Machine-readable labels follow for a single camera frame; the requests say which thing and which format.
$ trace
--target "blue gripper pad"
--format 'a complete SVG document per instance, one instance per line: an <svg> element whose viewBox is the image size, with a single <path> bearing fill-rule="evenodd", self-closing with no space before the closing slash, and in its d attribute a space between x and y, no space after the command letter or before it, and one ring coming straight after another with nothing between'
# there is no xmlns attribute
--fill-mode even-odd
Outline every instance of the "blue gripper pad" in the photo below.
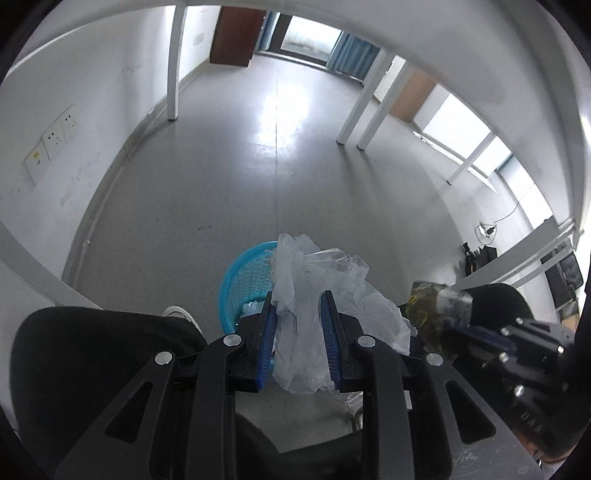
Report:
<svg viewBox="0 0 591 480"><path fill-rule="evenodd" d="M272 370L271 356L273 353L273 342L275 341L275 330L277 329L277 310L275 306L271 305L265 319L265 326L263 328L261 344L258 351L258 359L256 364L256 387L262 390L267 383L269 373Z"/></svg>
<svg viewBox="0 0 591 480"><path fill-rule="evenodd" d="M330 379L335 382L335 387L340 389L343 380L342 356L340 351L339 339L336 334L335 320L330 312L329 299L326 293L320 297L320 323L322 324L322 333L324 335L324 345L326 347L326 358L329 362Z"/></svg>

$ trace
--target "cable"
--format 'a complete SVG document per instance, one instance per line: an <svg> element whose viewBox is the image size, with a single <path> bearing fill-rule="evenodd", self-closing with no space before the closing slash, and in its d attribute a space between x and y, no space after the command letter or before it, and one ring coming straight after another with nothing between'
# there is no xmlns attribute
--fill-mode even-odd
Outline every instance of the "cable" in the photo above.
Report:
<svg viewBox="0 0 591 480"><path fill-rule="evenodd" d="M535 185L535 183L532 183L530 185L530 188L528 188L525 193L521 196L521 198L517 201L517 203L515 204L515 208L513 208L513 210L511 210L511 213L509 215L505 215L503 218L499 219L499 220L495 220L493 223L496 225L497 222L500 222L501 220L505 220L506 218L509 218L511 215L513 215L513 212L515 212L517 210L517 207L519 206L519 204L521 203L521 200L523 200L523 198L528 194L528 192L531 190L531 188Z"/></svg>
<svg viewBox="0 0 591 480"><path fill-rule="evenodd" d="M491 241L488 242L487 244L484 243L482 240L480 240L480 238L478 238L478 227L480 227L480 226L483 226L483 227L490 226L490 227L494 227L494 229L495 229L492 232ZM478 243L480 243L483 247L488 247L495 240L496 230L497 230L496 225L485 225L484 223L483 224L478 224L478 225L476 225L476 228L474 229L474 235L476 236L476 240L478 240Z"/></svg>
<svg viewBox="0 0 591 480"><path fill-rule="evenodd" d="M517 203L515 204L515 207L513 208L513 210L511 210L507 215L505 215L503 218L499 218L498 220L495 220L492 223L489 224L485 224L485 223L480 223L478 225L476 225L476 228L474 229L474 236L476 237L476 240L478 240L478 243L480 243L483 247L488 247L491 243L493 243L493 241L495 240L496 237L496 233L498 232L498 222L502 222L503 220L505 220L506 218L509 218L511 215L513 215L513 213L515 213L515 211L517 210L517 207L519 206L519 204L521 203L521 200L524 199L524 197L528 194L528 192L531 190L531 188L535 185L535 183L532 183L530 185L530 188L528 188L525 193L521 196L521 198L517 201ZM487 235L491 235L491 241L488 242L487 244L484 243L482 240L480 240L480 238L478 237L478 227L491 227L491 228L487 228L486 234Z"/></svg>

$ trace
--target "wall socket panel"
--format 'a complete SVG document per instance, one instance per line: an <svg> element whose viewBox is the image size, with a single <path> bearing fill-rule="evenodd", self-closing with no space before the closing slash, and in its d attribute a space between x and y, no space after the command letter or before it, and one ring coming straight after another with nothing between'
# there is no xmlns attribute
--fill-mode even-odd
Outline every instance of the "wall socket panel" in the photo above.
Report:
<svg viewBox="0 0 591 480"><path fill-rule="evenodd" d="M193 45L199 45L203 41L204 37L205 37L204 32L201 32L200 34L195 35L195 37L193 38Z"/></svg>
<svg viewBox="0 0 591 480"><path fill-rule="evenodd" d="M61 128L66 136L66 142L71 142L78 133L78 112L76 105L70 105L69 109L60 115Z"/></svg>
<svg viewBox="0 0 591 480"><path fill-rule="evenodd" d="M43 132L41 139L43 140L43 145L45 145L49 159L55 160L66 145L66 136L64 135L64 129L61 127L59 118L51 124L51 127Z"/></svg>
<svg viewBox="0 0 591 480"><path fill-rule="evenodd" d="M25 166L29 171L31 180L34 185L37 185L49 167L49 156L45 150L43 142L39 142L33 151L25 158Z"/></svg>

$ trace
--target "blue plastic basket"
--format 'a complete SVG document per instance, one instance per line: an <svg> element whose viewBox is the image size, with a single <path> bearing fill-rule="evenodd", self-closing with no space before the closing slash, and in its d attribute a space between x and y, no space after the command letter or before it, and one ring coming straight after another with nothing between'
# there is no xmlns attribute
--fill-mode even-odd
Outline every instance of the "blue plastic basket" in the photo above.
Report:
<svg viewBox="0 0 591 480"><path fill-rule="evenodd" d="M225 334L236 331L242 305L263 301L272 289L271 257L277 242L267 242L246 250L228 268L220 287L219 314Z"/></svg>

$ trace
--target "brown door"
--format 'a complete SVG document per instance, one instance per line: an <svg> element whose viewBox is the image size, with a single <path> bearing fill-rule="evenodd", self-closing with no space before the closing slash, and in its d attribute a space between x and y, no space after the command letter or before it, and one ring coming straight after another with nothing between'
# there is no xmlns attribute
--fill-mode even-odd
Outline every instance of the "brown door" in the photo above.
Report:
<svg viewBox="0 0 591 480"><path fill-rule="evenodd" d="M213 36L211 63L248 67L264 19L263 10L222 7Z"/></svg>

